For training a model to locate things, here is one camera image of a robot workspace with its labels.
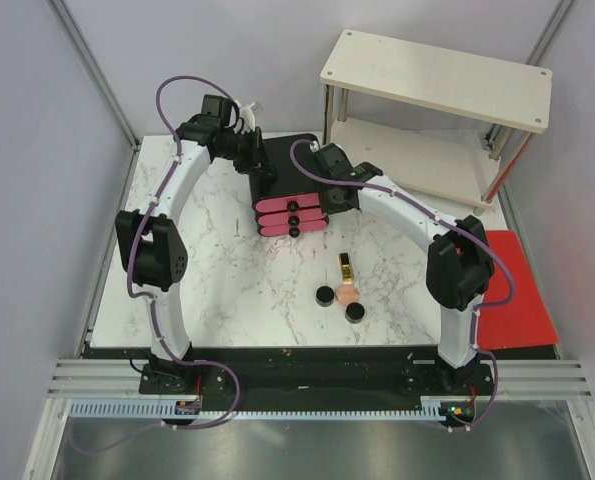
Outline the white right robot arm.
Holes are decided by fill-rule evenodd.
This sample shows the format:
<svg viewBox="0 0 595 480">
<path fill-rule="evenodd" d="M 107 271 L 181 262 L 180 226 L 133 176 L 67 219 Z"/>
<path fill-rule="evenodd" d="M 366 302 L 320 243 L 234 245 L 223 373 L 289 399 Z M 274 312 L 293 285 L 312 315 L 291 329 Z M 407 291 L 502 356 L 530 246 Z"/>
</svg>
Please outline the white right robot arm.
<svg viewBox="0 0 595 480">
<path fill-rule="evenodd" d="M 336 144 L 306 147 L 308 171 L 318 177 L 320 199 L 333 212 L 356 209 L 372 214 L 404 234 L 426 255 L 426 288 L 440 306 L 435 381 L 444 392 L 460 392 L 471 381 L 476 356 L 472 339 L 475 307 L 494 273 L 483 224 L 470 215 L 444 216 L 398 187 L 382 170 L 352 165 Z"/>
</svg>

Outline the pink top drawer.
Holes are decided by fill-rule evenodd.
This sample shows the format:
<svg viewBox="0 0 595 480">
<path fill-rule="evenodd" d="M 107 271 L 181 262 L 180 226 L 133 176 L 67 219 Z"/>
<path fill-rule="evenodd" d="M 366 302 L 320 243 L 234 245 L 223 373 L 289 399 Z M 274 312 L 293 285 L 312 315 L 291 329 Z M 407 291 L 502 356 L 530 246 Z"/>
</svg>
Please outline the pink top drawer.
<svg viewBox="0 0 595 480">
<path fill-rule="evenodd" d="M 320 200 L 317 193 L 302 193 L 297 195 L 288 195 L 282 197 L 264 198 L 258 200 L 253 208 L 256 213 L 270 214 L 276 212 L 296 212 L 303 209 L 320 206 Z"/>
</svg>

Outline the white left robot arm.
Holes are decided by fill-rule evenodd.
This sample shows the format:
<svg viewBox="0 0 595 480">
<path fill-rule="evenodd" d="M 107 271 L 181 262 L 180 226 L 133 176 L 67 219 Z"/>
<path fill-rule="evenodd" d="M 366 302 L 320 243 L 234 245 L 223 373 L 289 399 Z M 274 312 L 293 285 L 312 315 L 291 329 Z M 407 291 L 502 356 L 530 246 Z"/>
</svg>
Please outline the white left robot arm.
<svg viewBox="0 0 595 480">
<path fill-rule="evenodd" d="M 235 112 L 220 114 L 211 107 L 173 129 L 174 150 L 156 185 L 138 208 L 122 210 L 115 218 L 128 296 L 147 302 L 151 353 L 168 362 L 161 379 L 175 393 L 188 392 L 197 378 L 194 362 L 187 357 L 191 340 L 183 320 L 180 283 L 188 254 L 177 222 L 215 159 L 231 161 L 244 174 L 261 173 L 268 165 L 255 106 L 234 104 L 227 109 Z"/>
</svg>

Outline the black drawer cabinet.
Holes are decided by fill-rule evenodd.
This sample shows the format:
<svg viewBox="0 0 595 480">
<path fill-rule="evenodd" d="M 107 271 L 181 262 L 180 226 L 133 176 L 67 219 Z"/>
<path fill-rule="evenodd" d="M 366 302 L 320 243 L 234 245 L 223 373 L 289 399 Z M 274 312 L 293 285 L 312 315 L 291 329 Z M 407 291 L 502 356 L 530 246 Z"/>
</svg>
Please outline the black drawer cabinet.
<svg viewBox="0 0 595 480">
<path fill-rule="evenodd" d="M 296 134 L 264 140 L 264 148 L 275 176 L 249 176 L 252 208 L 257 214 L 286 212 L 295 203 L 298 210 L 320 206 L 316 183 L 293 164 L 290 148 L 297 140 L 317 143 L 314 134 Z"/>
</svg>

